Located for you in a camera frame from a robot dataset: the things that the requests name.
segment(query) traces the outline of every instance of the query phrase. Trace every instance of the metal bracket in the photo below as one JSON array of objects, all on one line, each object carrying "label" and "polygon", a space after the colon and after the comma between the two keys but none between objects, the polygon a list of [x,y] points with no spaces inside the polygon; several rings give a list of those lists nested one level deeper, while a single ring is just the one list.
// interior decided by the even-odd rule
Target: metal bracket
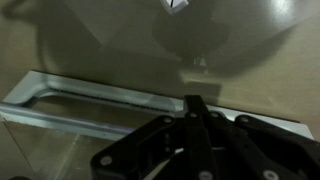
[{"label": "metal bracket", "polygon": [[[30,71],[0,103],[0,115],[7,121],[54,128],[110,140],[119,140],[134,129],[98,123],[84,119],[54,116],[31,110],[33,104],[47,96],[62,96],[81,101],[101,103],[156,115],[184,116],[183,100],[133,91],[108,85],[81,81]],[[210,111],[220,111],[234,121],[239,115],[249,115],[286,130],[313,138],[305,124],[266,117],[247,112],[207,105]]]}]

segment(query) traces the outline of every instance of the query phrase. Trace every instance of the screw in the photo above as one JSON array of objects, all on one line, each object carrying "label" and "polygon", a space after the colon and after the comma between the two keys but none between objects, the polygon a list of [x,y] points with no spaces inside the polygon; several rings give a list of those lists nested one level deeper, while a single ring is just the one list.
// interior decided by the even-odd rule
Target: screw
[{"label": "screw", "polygon": [[240,120],[241,120],[242,122],[249,122],[249,119],[246,118],[246,117],[241,117]]},{"label": "screw", "polygon": [[196,113],[190,113],[190,116],[191,117],[197,117],[197,114]]},{"label": "screw", "polygon": [[271,171],[271,170],[264,170],[263,171],[263,177],[266,179],[266,180],[279,180],[279,175],[274,172],[274,171]]},{"label": "screw", "polygon": [[209,171],[202,171],[199,174],[199,179],[200,180],[212,180],[212,174]]},{"label": "screw", "polygon": [[219,117],[219,114],[214,112],[214,113],[211,113],[211,116],[214,118],[217,118],[217,117]]},{"label": "screw", "polygon": [[164,122],[165,122],[165,123],[171,123],[171,122],[172,122],[172,119],[171,119],[171,118],[165,118],[165,119],[164,119]]},{"label": "screw", "polygon": [[102,166],[110,165],[112,163],[111,156],[105,156],[100,160]]}]

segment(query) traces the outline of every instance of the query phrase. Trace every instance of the white object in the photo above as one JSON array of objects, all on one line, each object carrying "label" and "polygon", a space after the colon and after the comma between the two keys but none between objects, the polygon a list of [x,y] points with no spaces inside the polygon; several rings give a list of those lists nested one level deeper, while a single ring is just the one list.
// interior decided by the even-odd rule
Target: white object
[{"label": "white object", "polygon": [[187,0],[160,0],[169,14],[175,14],[189,5]]}]

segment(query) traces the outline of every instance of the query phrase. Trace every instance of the black plastic part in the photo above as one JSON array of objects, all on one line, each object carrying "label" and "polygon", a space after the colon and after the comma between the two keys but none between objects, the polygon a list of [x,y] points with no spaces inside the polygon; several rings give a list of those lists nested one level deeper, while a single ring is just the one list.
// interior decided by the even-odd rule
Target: black plastic part
[{"label": "black plastic part", "polygon": [[[233,123],[209,112],[200,96],[186,96],[184,118],[160,116],[95,155],[95,180],[139,180],[161,162],[170,162],[156,180],[261,179],[265,171],[280,180],[319,180],[320,144],[250,116]],[[177,149],[183,152],[175,154]],[[104,157],[112,162],[104,164]]]}]

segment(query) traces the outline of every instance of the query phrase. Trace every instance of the black plastic mechanism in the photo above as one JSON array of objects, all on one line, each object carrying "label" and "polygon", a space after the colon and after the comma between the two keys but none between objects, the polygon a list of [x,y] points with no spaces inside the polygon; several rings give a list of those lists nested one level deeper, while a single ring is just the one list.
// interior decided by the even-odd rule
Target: black plastic mechanism
[{"label": "black plastic mechanism", "polygon": [[235,122],[185,97],[185,117],[160,116],[92,158],[94,180],[319,180],[320,143],[250,116]]}]

